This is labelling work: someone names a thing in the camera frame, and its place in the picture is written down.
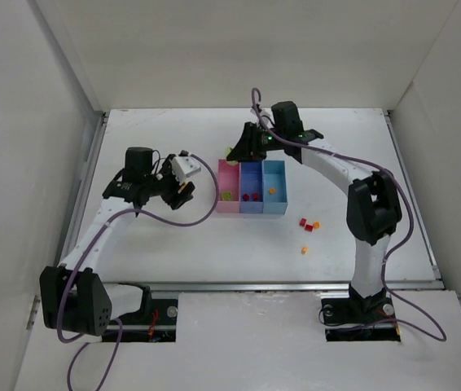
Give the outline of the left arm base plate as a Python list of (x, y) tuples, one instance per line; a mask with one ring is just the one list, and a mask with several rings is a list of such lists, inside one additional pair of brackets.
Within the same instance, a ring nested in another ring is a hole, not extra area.
[(143, 311), (121, 316), (123, 343), (173, 343), (176, 341), (178, 296), (157, 295)]

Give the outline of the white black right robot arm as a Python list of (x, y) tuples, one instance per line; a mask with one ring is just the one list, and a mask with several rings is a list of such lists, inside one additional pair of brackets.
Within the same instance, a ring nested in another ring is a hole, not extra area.
[(349, 289), (368, 300), (382, 295), (382, 265), (389, 241), (402, 220), (397, 186), (384, 168), (348, 157), (317, 130), (306, 129), (292, 101), (261, 107), (258, 90), (252, 92), (252, 113), (239, 141), (227, 155), (229, 161), (258, 162), (268, 152), (282, 151), (338, 187), (347, 198), (346, 223), (355, 238), (356, 253)]

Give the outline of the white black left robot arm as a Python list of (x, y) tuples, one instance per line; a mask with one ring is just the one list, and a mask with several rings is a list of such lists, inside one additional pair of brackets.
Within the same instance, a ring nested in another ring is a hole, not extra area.
[(100, 336), (125, 314), (147, 312), (151, 293), (128, 283), (105, 283), (101, 266), (113, 260), (115, 247), (152, 198), (172, 210), (193, 197), (191, 177), (199, 161), (188, 152), (168, 155), (160, 164), (148, 147), (130, 147), (124, 167), (108, 183), (94, 220), (74, 249), (57, 265), (46, 267), (39, 283), (44, 323), (66, 343), (82, 335)]

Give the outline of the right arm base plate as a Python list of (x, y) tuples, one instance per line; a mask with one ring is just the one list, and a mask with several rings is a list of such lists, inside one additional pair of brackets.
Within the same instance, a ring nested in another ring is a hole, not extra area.
[(347, 297), (328, 297), (321, 300), (319, 321), (325, 326), (327, 342), (400, 342), (400, 332), (394, 322), (395, 310), (390, 297), (368, 310), (362, 310)]

